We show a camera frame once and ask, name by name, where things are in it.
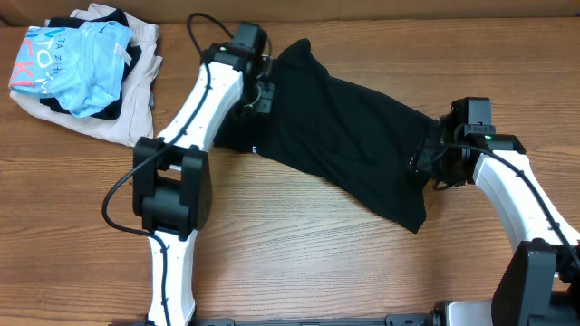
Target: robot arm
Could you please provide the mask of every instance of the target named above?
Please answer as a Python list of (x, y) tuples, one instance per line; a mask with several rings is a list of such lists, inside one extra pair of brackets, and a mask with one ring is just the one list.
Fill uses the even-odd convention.
[[(570, 245), (577, 246), (580, 234), (565, 221), (552, 205), (534, 177), (526, 154), (520, 154), (515, 150), (494, 150), (494, 154), (501, 156), (524, 171), (544, 199), (556, 222), (560, 224), (565, 238)], [(473, 179), (476, 186), (486, 194), (495, 208), (499, 220), (506, 229), (514, 252), (522, 241), (532, 241), (537, 238), (544, 239), (551, 245), (562, 245), (562, 241), (546, 220), (546, 216), (527, 185), (510, 168), (494, 158), (480, 155), (475, 166)]]
[[(165, 264), (160, 244), (150, 238), (153, 298), (148, 322), (156, 326), (168, 325), (164, 300), (171, 325), (194, 322), (193, 252), (212, 197), (208, 151), (228, 113), (256, 98), (256, 87), (260, 87), (256, 77), (265, 69), (265, 43), (266, 33), (258, 25), (242, 23), (231, 43), (213, 44), (203, 52), (196, 85), (175, 119), (158, 139), (140, 139), (134, 149), (134, 166), (164, 150), (159, 158), (135, 172), (133, 183), (135, 214), (142, 217), (143, 228), (153, 232), (167, 248)], [(264, 99), (260, 104), (263, 110), (271, 103)], [(195, 119), (182, 132), (191, 117)], [(172, 141), (181, 133), (177, 141)], [(158, 169), (168, 168), (180, 171), (181, 180), (158, 175)]]

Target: clothing pile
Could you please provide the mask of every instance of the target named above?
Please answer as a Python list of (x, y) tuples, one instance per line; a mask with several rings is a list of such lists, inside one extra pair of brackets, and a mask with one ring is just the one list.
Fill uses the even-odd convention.
[(162, 58), (160, 29), (106, 5), (26, 32), (10, 97), (38, 119), (134, 146), (153, 137), (150, 86)]

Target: folded clothes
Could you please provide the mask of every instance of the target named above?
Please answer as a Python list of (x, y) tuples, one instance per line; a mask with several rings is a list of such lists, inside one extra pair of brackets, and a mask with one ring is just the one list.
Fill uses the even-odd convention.
[[(47, 27), (69, 27), (69, 28), (79, 28), (86, 22), (81, 18), (51, 18), (48, 21)], [(127, 21), (127, 16), (122, 10), (115, 10), (112, 14), (104, 16), (102, 18), (97, 18), (91, 20), (91, 22), (117, 22), (125, 27), (129, 27), (129, 22)], [(127, 76), (131, 73), (137, 61), (141, 56), (141, 48), (139, 46), (128, 46), (127, 54), (130, 56), (130, 64), (125, 64), (122, 81), (124, 82)], [(63, 109), (61, 104), (55, 98), (40, 99), (41, 104), (48, 106), (54, 112), (59, 112), (63, 114), (71, 114), (68, 110)], [(119, 99), (113, 101), (111, 104), (104, 107), (101, 111), (92, 114), (91, 116), (96, 119), (103, 120), (116, 120), (121, 115), (121, 105), (122, 105), (122, 92), (119, 95)]]
[[(71, 17), (90, 21), (106, 17), (115, 11), (107, 5), (90, 4), (85, 10), (74, 10)], [(122, 84), (121, 115), (116, 120), (101, 120), (94, 117), (75, 118), (72, 115), (51, 111), (40, 103), (38, 98), (23, 95), (16, 91), (10, 97), (32, 116), (47, 120), (82, 134), (135, 146), (141, 137), (153, 137), (153, 118), (151, 116), (150, 86), (157, 77), (162, 58), (155, 55), (160, 29), (155, 24), (147, 24), (125, 13), (129, 28), (133, 31), (130, 46), (141, 49), (141, 56), (132, 72)]]
[(30, 27), (9, 86), (37, 98), (56, 98), (73, 116), (90, 116), (119, 98), (131, 29), (85, 22), (78, 29)]
[(374, 213), (417, 232), (426, 217), (422, 189), (429, 176), (412, 174), (408, 166), (438, 122), (380, 92), (331, 77), (306, 39), (274, 60), (272, 79), (272, 119), (232, 111), (215, 145), (324, 177)]

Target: black wire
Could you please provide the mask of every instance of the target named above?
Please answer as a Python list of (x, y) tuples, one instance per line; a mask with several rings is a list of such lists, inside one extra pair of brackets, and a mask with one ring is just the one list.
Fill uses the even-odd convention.
[(189, 37), (191, 38), (193, 45), (196, 46), (196, 49), (198, 50), (199, 56), (201, 56), (203, 52), (201, 51), (201, 48), (199, 47), (199, 43), (198, 43), (198, 41), (196, 41), (196, 38), (195, 38), (195, 36), (193, 36), (193, 32), (191, 31), (191, 21), (193, 21), (193, 18), (195, 18), (195, 17), (204, 17), (204, 18), (210, 20), (211, 22), (213, 22), (213, 23), (217, 24), (219, 27), (221, 27), (221, 29), (223, 29), (224, 32), (226, 32), (227, 36), (229, 36), (230, 39), (234, 38), (234, 35), (227, 29), (227, 27), (225, 27), (221, 22), (219, 22), (219, 20), (210, 16), (209, 14), (202, 14), (202, 13), (190, 14), (189, 18), (188, 18)]
[(453, 130), (453, 140), (455, 141), (455, 143), (457, 143), (459, 141), (459, 132), (461, 131), (461, 128), (467, 126), (468, 124), (463, 122), (460, 123), (455, 130)]
[[(209, 19), (210, 21), (219, 25), (224, 31), (226, 31), (227, 35), (230, 38), (233, 37), (232, 33), (217, 19), (215, 19), (207, 14), (201, 14), (201, 13), (195, 13), (195, 14), (190, 15), (188, 18), (189, 37), (191, 38), (191, 41), (193, 42), (193, 44), (196, 46), (196, 49), (198, 50), (200, 56), (202, 54), (201, 48), (199, 48), (199, 44), (196, 41), (196, 38), (195, 38), (195, 36), (193, 36), (193, 33), (191, 31), (191, 20), (193, 19), (193, 17), (196, 17), (196, 16), (201, 16), (201, 17), (205, 17), (205, 18)], [(168, 265), (167, 264), (167, 249), (168, 248), (163, 243), (163, 240), (161, 240), (161, 238), (156, 236), (153, 232), (146, 232), (143, 230), (137, 230), (137, 229), (133, 229), (133, 228), (130, 228), (127, 226), (118, 225), (115, 222), (113, 222), (108, 214), (108, 206), (109, 206), (109, 202), (111, 201), (112, 196), (117, 192), (117, 190), (119, 190), (119, 188), (121, 188), (121, 186), (125, 182), (127, 182), (127, 180), (129, 180), (135, 174), (135, 172), (137, 172), (140, 168), (143, 168), (145, 165), (149, 164), (152, 160), (162, 156), (173, 145), (175, 145), (175, 143), (178, 142), (178, 140), (181, 138), (181, 136), (185, 135), (189, 125), (194, 120), (194, 118), (198, 115), (198, 112), (201, 109), (201, 106), (203, 105), (204, 101), (206, 100), (208, 93), (209, 93), (209, 90), (211, 89), (211, 73), (209, 72), (209, 66), (205, 62), (203, 62), (203, 64), (205, 65), (206, 73), (208, 74), (208, 81), (206, 83), (206, 89), (204, 90), (203, 95), (201, 96), (201, 99), (199, 100), (198, 106), (194, 109), (191, 116), (189, 116), (188, 120), (185, 122), (183, 127), (179, 130), (179, 133), (170, 142), (165, 144), (165, 146), (160, 151), (158, 151), (154, 155), (143, 160), (137, 167), (134, 167), (127, 174), (125, 174), (122, 178), (120, 178), (119, 181), (117, 181), (115, 183), (115, 185), (109, 190), (109, 192), (107, 192), (107, 195), (105, 195), (105, 198), (102, 200), (102, 207), (101, 207), (102, 218), (105, 220), (105, 222), (107, 222), (107, 224), (110, 227), (117, 229), (119, 231), (122, 231), (122, 232), (131, 233), (134, 235), (148, 236), (151, 239), (155, 240), (159, 244), (160, 250), (161, 250), (161, 253), (163, 256), (163, 267), (162, 267), (162, 275), (161, 275), (161, 304), (163, 305), (163, 310), (165, 312), (165, 322), (167, 323), (167, 326), (171, 326), (171, 321), (169, 319), (169, 308), (167, 305), (167, 292), (166, 292), (166, 288), (165, 288), (166, 283), (167, 283), (167, 265)]]
[(521, 177), (521, 179), (524, 181), (526, 186), (529, 188), (529, 190), (532, 192), (532, 194), (536, 198), (537, 203), (540, 205), (540, 207), (542, 208), (542, 211), (546, 215), (547, 221), (552, 226), (552, 230), (554, 232), (556, 232), (556, 235), (558, 236), (558, 238), (560, 239), (560, 241), (564, 245), (564, 248), (567, 250), (567, 252), (572, 257), (572, 260), (574, 261), (574, 264), (575, 264), (575, 268), (580, 270), (580, 259), (578, 259), (578, 255), (576, 254), (574, 248), (572, 247), (572, 245), (570, 245), (570, 243), (568, 242), (568, 240), (566, 239), (566, 237), (562, 233), (562, 230), (560, 229), (560, 224), (556, 222), (556, 220), (552, 216), (552, 213), (550, 213), (550, 210), (548, 209), (546, 203), (544, 202), (544, 199), (542, 198), (540, 193), (537, 191), (537, 189), (534, 186), (534, 184), (532, 183), (532, 181), (530, 181), (530, 179), (527, 178), (527, 176), (524, 174), (523, 170), (516, 168), (516, 166), (509, 163), (506, 159), (504, 159), (501, 156), (494, 154), (493, 152), (486, 150), (486, 149), (480, 149), (480, 148), (470, 146), (470, 145), (465, 145), (465, 144), (444, 144), (443, 146), (445, 148), (448, 148), (448, 149), (449, 148), (451, 148), (451, 149), (470, 149), (473, 151), (477, 151), (478, 153), (487, 155), (491, 158), (498, 160), (499, 162), (503, 163), (506, 167), (508, 167), (512, 171), (516, 172), (517, 176)]

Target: beige garment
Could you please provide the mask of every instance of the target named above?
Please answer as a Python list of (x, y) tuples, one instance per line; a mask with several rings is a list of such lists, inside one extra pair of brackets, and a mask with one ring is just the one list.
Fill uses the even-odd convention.
[[(91, 4), (86, 11), (73, 11), (71, 17), (91, 20), (109, 15), (114, 10), (106, 5)], [(149, 107), (150, 86), (159, 73), (162, 61), (160, 56), (155, 55), (160, 30), (155, 24), (147, 24), (130, 14), (126, 15), (129, 28), (133, 30), (130, 45), (140, 46), (141, 56), (122, 84), (121, 115), (118, 119), (75, 118), (72, 115), (51, 111), (37, 98), (14, 91), (10, 92), (10, 97), (38, 119), (48, 120), (98, 139), (135, 146), (140, 137), (152, 138), (154, 133)]]

